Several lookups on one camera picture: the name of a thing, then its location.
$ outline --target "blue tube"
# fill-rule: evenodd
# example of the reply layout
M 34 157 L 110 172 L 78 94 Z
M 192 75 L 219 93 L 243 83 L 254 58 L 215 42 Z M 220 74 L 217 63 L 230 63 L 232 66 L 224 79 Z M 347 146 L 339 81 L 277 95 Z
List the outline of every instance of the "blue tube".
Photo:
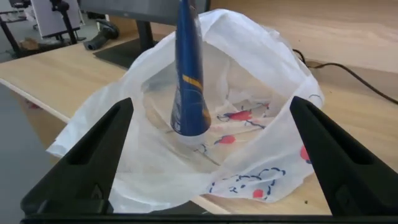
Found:
M 175 32 L 178 80 L 170 124 L 179 140 L 188 145 L 202 144 L 211 124 L 203 97 L 202 39 L 198 25 L 194 1 L 180 0 Z

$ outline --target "wooden desk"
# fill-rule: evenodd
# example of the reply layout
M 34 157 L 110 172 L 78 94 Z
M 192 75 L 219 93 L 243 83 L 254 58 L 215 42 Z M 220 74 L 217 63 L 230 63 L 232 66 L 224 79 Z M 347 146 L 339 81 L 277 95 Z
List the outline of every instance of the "wooden desk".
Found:
M 390 82 L 398 83 L 395 73 L 356 70 L 365 77 L 380 77 L 382 81 L 379 78 L 377 84 L 382 90 Z M 124 73 L 122 68 L 98 60 L 79 44 L 2 63 L 0 83 L 67 122 L 87 97 Z M 326 96 L 324 112 L 394 170 L 398 170 L 398 106 L 376 96 L 356 80 L 350 80 L 348 74 L 338 68 L 325 68 L 314 72 L 314 75 L 320 80 Z M 389 90 L 389 93 L 398 96 L 396 88 Z M 212 213 L 330 213 L 315 175 L 305 179 L 302 186 L 277 203 L 210 195 L 197 197 L 193 201 Z

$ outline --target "plastic bag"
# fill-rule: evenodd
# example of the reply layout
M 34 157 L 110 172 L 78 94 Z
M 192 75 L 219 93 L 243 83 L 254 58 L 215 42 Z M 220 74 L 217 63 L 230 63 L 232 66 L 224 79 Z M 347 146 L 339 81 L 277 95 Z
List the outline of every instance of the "plastic bag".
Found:
M 169 125 L 173 33 L 91 95 L 48 149 L 64 156 L 112 105 L 131 97 L 134 114 L 109 198 L 115 212 L 162 210 L 201 194 L 275 202 L 313 172 L 289 111 L 294 95 L 323 104 L 307 67 L 277 31 L 242 14 L 219 9 L 200 22 L 212 117 L 205 144 L 180 144 Z

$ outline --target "blue doodle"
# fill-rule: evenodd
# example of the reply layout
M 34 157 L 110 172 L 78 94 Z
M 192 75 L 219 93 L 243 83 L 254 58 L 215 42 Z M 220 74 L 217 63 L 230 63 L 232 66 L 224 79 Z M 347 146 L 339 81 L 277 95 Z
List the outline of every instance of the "blue doodle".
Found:
M 215 184 L 216 184 L 216 182 L 211 183 L 212 187 L 210 187 L 209 193 L 211 193 L 211 191 L 213 190 L 213 187 L 214 187 Z
M 258 175 L 238 175 L 238 174 L 236 174 L 236 175 L 232 175 L 230 178 L 224 178 L 224 179 L 222 179 L 222 180 L 229 180 L 229 179 L 232 179 L 232 178 L 235 178 L 235 179 L 236 179 L 235 182 L 239 182 L 239 181 L 244 180 L 244 179 L 249 179 L 249 181 L 250 181 L 250 179 L 262 180 L 261 175 L 262 175 L 264 172 L 270 172 L 270 171 L 272 171 L 272 170 L 277 171 L 277 172 L 281 172 L 282 175 L 286 175 L 286 171 L 285 171 L 285 170 L 282 170 L 282 169 L 277 168 L 277 167 L 272 167 L 272 168 L 270 168 L 270 169 L 263 169 L 263 170 L 261 170 L 260 173 L 258 173 Z M 268 199 L 268 196 L 271 195 L 271 193 L 272 193 L 272 188 L 275 186 L 275 184 L 276 184 L 276 179 L 272 180 L 272 182 L 267 186 L 267 192 L 266 192 L 266 195 L 267 195 L 267 196 L 264 197 L 263 200 L 267 200 L 267 199 Z M 211 184 L 211 187 L 210 187 L 210 189 L 209 189 L 209 193 L 212 193 L 213 187 L 214 187 L 215 185 L 216 185 L 216 182 L 213 182 L 213 183 Z M 228 187 L 228 190 L 229 190 L 230 192 L 233 192 L 233 193 L 238 194 L 238 193 L 239 193 L 239 190 L 238 190 L 238 189 L 244 189 L 244 188 L 246 188 L 246 184 L 242 184 L 242 185 L 240 185 L 240 187 L 231 186 L 231 187 Z
M 257 127 L 262 128 L 262 129 L 265 129 L 267 127 L 267 126 L 264 126 L 264 125 L 261 125 L 261 124 L 256 124 L 256 123 L 254 123 L 252 121 L 249 121 L 249 120 L 247 120 L 246 122 L 251 124 L 252 126 L 257 126 Z
M 200 146 L 203 147 L 203 152 L 201 152 L 200 149 L 195 149 L 194 152 L 200 152 L 200 153 L 206 154 L 206 152 L 207 152 L 207 147 L 206 147 L 206 145 L 201 144 Z
M 230 187 L 230 188 L 229 188 L 229 191 L 230 191 L 230 192 L 234 192 L 234 193 L 238 193 L 238 192 L 236 191 L 236 187 Z

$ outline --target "printed pattern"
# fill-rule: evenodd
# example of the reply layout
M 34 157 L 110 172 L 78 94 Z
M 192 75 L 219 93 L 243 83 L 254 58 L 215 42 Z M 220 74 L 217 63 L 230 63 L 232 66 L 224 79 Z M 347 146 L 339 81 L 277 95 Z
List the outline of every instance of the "printed pattern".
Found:
M 273 167 L 270 169 L 263 169 L 260 173 L 256 175 L 233 175 L 230 178 L 222 179 L 221 181 L 235 180 L 233 186 L 228 187 L 229 192 L 238 194 L 240 190 L 245 189 L 250 182 L 254 182 L 255 185 L 257 181 L 263 180 L 266 178 L 266 174 L 268 172 L 278 172 L 281 173 L 282 176 L 286 175 L 286 171 L 277 167 Z M 275 186 L 277 180 L 274 179 L 267 185 L 264 189 L 256 188 L 252 192 L 252 197 L 257 199 L 267 200 L 268 197 L 272 194 L 272 188 Z M 213 189 L 216 187 L 217 182 L 211 183 L 211 187 L 209 189 L 209 193 L 213 192 Z
M 307 162 L 307 164 L 311 164 L 311 160 L 310 157 L 308 156 L 305 146 L 301 147 L 300 156 L 303 160 L 305 160 L 305 162 Z

